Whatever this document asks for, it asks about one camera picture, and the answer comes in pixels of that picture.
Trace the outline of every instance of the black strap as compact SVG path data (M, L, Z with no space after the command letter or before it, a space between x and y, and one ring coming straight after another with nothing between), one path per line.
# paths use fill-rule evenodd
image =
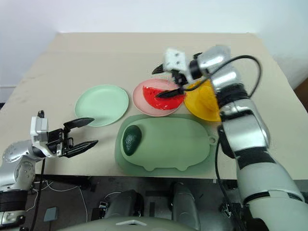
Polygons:
M276 163L264 147L248 148L235 152L239 168L257 163Z
M255 194L252 194L246 197L243 201L243 204L246 205L249 201L252 201L252 200L255 200L261 197L269 197L269 196L270 196L269 192L258 192L258 193L255 193Z
M24 210L26 201L25 190L0 192L0 212Z
M219 108L222 108L228 103L241 99L248 99L249 97L243 84L233 84L224 87L219 92L217 92L216 98Z

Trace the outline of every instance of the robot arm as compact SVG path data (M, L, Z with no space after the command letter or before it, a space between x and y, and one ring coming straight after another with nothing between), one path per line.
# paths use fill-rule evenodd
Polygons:
M220 68L230 58L224 46L196 54L192 61L183 52L168 49L164 63L153 74L170 72L180 88L158 97L183 93L190 90L184 88L185 84L198 79L202 83L210 77L222 121L218 134L224 154L236 160L248 230L305 230L308 205L288 172L268 152L269 130L244 89L239 72L232 64Z
M0 167L0 229L16 227L25 221L27 191L35 177L35 164L45 157L72 157L93 147L98 141L73 144L69 132L92 122L93 118L76 119L48 132L44 112L32 117L31 140L11 144L2 157Z

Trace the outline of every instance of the white wall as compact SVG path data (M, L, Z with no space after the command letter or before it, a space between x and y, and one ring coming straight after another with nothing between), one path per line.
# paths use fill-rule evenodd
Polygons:
M15 85L56 32L257 33L291 87L308 76L304 0L0 0L0 87ZM12 89L0 88L0 102Z

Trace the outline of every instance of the plate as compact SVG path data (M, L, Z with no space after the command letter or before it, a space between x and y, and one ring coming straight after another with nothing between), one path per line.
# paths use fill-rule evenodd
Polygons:
M133 92L133 102L137 107L137 109L142 113L149 116L161 117L161 116L167 116L175 112L179 108L178 107L171 110L160 110L152 107L151 105L148 104L148 102L145 100L143 96L143 86L157 88L157 89L165 89L165 90L174 90L178 88L178 86L175 83L160 78L151 78L140 83Z
M98 85L84 92L76 102L77 118L92 117L89 126L100 127L116 122L128 108L128 95L114 85Z
M215 93L209 80L196 90L187 91L184 103L187 109L196 117L207 121L221 121Z

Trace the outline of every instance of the wire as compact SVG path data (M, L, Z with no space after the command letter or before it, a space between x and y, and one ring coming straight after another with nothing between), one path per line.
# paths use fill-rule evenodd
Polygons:
M42 188L42 190L45 190L45 189L47 189L47 188L49 188L48 185L47 185L46 187Z
M198 87L200 87L203 83L205 83L208 79L210 79L214 74L216 74L219 70L221 70L224 66L228 65L229 63L232 63L236 60L239 60L239 59L251 59L253 61L255 61L255 63L257 64L258 66L258 76L257 76L257 81L255 83L255 86L254 88L252 89L251 93L248 95L248 97L251 97L256 89L258 88L259 84L260 84L260 81L261 81L261 76L262 76L262 66L261 66L261 63L259 62L258 59L256 59L254 56L251 56L251 55L239 55L239 56L236 56L232 59L229 59L228 61L226 61L225 63L223 63L222 65L220 65L214 72L212 73L209 73L208 76L205 77L205 79L203 79L202 81L200 81L197 85L195 85L194 87L192 88L188 88L188 89L184 89L184 91L192 91L192 90L195 90L197 89Z
M111 192L111 193L107 194L106 196L104 196L103 200L105 200L108 196L116 194L116 193L122 193L122 192Z
M47 180L43 180L43 183L45 183ZM39 184L39 181L33 182L34 184Z
M34 216L33 216L32 225L31 225L30 231L34 230L35 223L36 223L37 217L38 217L38 211L39 211L39 209L38 209L39 206L38 205L39 205L39 201L40 201L40 194L42 192L44 169L45 169L45 159L43 159L42 169L41 169L41 172L40 172L40 180L39 180L39 187L38 187L39 190L38 190L38 194L37 194L37 203L35 205L35 212L34 212Z
M28 212L28 211L30 211L32 208L34 208L34 207L35 207L35 204L36 204L36 202L37 202L37 198L38 198L38 195L39 195L39 191L38 191L38 190L34 190L34 191L36 192L37 195L35 196L33 206L32 206L31 208L27 209L26 212Z
M51 190L53 190L53 191L55 191L55 192L60 192L60 193L61 193L61 192L66 192L66 191L70 191L70 190L73 190L73 189L79 187L79 186L75 186L75 187L70 188L70 189L58 190L58 189L52 188L50 185L51 185L51 184L48 184L48 182L47 182L47 187L48 187L48 188L50 188Z
M222 191L222 194L223 194L227 204L230 206L232 214L234 214L234 216L235 216L236 222L237 222L240 230L244 231L244 230L246 230L246 228L245 228L244 224L242 223L242 221L240 219L240 216L238 215L236 209L234 209L234 206L231 203L230 198L228 197L228 195L226 193L226 190L225 190L224 186L222 185L222 182L221 182L221 179L220 179L220 175L219 175L219 171L218 171L218 149L219 149L219 144L220 144L220 139L218 139L218 141L217 141L217 146L216 146L216 150L215 150L215 172L216 172L217 182L218 182L218 185L219 185L219 187L220 187L220 189Z
M88 222L88 209L87 209L87 205L86 205L86 202L85 202L85 198L83 197L83 194L82 194L82 191L81 191L81 189L80 189L80 187L78 187L79 188L79 191L80 191L80 195L81 195L81 198L82 198L82 201L83 201L83 205L85 206L85 210L86 210L86 223Z

